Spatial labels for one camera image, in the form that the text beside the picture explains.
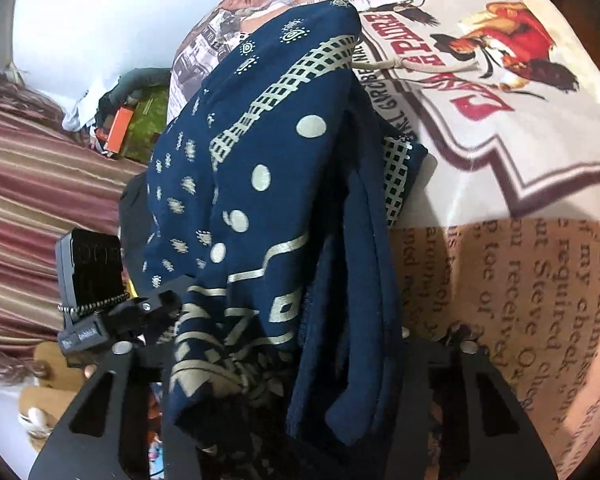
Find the person left hand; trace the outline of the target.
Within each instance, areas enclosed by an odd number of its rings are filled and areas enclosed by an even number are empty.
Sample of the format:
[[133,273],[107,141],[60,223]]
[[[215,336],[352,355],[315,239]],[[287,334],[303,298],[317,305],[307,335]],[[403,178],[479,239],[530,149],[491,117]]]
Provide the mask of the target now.
[[97,366],[95,364],[88,364],[84,367],[83,373],[86,379],[91,378],[92,375],[96,372]]

